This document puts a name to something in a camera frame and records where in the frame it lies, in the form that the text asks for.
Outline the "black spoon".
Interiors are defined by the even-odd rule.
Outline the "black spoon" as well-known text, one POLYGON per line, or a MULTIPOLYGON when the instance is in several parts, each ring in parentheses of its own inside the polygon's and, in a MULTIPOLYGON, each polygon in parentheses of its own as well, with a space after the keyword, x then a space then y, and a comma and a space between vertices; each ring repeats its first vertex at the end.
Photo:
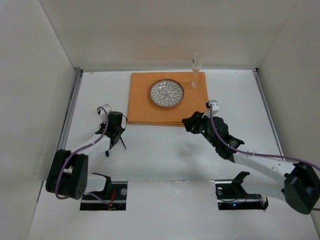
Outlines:
POLYGON ((125 142, 124 142, 124 140, 123 140, 123 138, 121 136, 120 136, 120 141, 121 141, 124 149, 127 150, 126 144, 125 144, 125 142))

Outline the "patterned ceramic plate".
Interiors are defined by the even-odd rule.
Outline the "patterned ceramic plate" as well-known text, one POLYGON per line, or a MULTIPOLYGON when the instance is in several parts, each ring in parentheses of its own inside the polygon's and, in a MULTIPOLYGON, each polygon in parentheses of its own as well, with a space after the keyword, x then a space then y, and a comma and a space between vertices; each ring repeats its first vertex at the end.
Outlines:
POLYGON ((165 78, 155 81, 149 90, 150 100, 162 108, 179 105, 185 95, 183 86, 176 80, 165 78))

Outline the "orange cloth napkin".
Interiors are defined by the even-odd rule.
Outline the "orange cloth napkin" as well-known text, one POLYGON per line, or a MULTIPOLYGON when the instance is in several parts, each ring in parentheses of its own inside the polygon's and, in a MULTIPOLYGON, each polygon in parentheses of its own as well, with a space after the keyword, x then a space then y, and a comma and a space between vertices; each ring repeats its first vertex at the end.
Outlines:
POLYGON ((196 75, 196 87, 192 87, 192 72, 134 72, 131 74, 127 119, 129 124, 155 124, 182 126, 182 119, 191 117, 194 112, 206 112, 209 101, 206 74, 196 75), (180 104, 161 107, 150 98, 151 86, 159 80, 172 79, 184 88, 180 104))

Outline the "clear wine glass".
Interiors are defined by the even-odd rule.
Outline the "clear wine glass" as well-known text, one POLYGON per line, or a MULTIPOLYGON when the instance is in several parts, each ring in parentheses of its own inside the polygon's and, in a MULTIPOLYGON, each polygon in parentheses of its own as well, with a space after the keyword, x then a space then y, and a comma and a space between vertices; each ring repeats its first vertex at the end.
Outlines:
POLYGON ((195 53, 192 57, 192 72, 193 72, 193 79, 191 81, 191 86, 193 88, 197 87, 197 75, 203 65, 203 54, 202 53, 195 53))

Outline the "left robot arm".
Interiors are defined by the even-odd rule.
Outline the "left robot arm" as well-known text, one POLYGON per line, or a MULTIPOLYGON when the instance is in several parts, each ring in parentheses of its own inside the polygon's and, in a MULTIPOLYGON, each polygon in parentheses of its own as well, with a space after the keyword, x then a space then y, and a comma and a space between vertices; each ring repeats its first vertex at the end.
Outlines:
POLYGON ((122 141, 126 129, 123 123, 127 118, 119 111, 102 113, 104 120, 99 130, 75 150, 56 151, 48 173, 45 190, 55 194, 57 199, 80 199, 86 191, 89 173, 89 161, 100 154, 109 156, 110 150, 122 141))

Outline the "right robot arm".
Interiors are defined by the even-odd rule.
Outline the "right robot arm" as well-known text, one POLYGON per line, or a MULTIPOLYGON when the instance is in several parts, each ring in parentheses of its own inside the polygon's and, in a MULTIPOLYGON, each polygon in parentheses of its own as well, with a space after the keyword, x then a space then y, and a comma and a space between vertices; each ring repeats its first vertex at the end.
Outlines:
POLYGON ((310 214, 320 199, 320 179, 309 163, 291 163, 271 156, 265 160, 258 153, 238 150, 244 142, 229 134, 228 125, 220 117, 196 111, 182 123, 187 132, 202 134, 221 158, 255 169, 282 184, 280 192, 285 202, 297 212, 310 214))

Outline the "aluminium table edge rail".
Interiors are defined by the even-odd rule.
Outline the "aluminium table edge rail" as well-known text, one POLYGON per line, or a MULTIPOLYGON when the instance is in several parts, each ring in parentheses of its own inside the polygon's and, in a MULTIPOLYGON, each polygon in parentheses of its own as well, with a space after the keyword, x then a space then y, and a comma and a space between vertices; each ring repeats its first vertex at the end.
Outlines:
POLYGON ((74 70, 75 76, 74 76, 72 88, 71 88, 71 91, 70 91, 70 95, 69 95, 69 98, 68 98, 68 103, 67 103, 66 112, 65 112, 65 115, 64 115, 64 119, 63 119, 62 128, 61 128, 61 131, 60 131, 60 134, 59 134, 57 146, 55 146, 53 148, 53 152, 52 152, 51 158, 49 160, 48 170, 46 172, 45 180, 48 178, 49 171, 50 171, 50 168, 51 168, 51 165, 52 165, 52 162, 53 162, 53 157, 54 157, 56 151, 59 149, 59 147, 61 146, 61 144, 64 141, 65 134, 66 134, 66 131, 67 131, 67 127, 68 127, 68 124, 69 124, 68 122, 70 120, 71 109, 72 109, 72 106, 74 104, 74 98, 75 98, 76 92, 78 90, 79 82, 81 81, 81 76, 82 76, 83 70, 80 67, 74 67, 73 70, 74 70))

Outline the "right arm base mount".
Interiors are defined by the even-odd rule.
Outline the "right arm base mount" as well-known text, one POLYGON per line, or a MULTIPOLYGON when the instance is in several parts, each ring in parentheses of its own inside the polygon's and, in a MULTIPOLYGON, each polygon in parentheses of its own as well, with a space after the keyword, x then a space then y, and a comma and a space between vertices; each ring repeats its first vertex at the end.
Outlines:
POLYGON ((232 180, 216 181, 215 194, 220 211, 265 211, 269 206, 269 200, 266 196, 235 190, 232 180))

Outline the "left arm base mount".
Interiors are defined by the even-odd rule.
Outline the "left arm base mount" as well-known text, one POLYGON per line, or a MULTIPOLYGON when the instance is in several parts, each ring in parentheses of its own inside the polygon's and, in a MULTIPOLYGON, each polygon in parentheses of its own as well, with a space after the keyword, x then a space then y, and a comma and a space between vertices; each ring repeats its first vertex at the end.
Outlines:
POLYGON ((93 192, 95 196, 84 195, 80 201, 80 211, 125 211, 127 208, 127 181, 112 181, 108 191, 93 192))

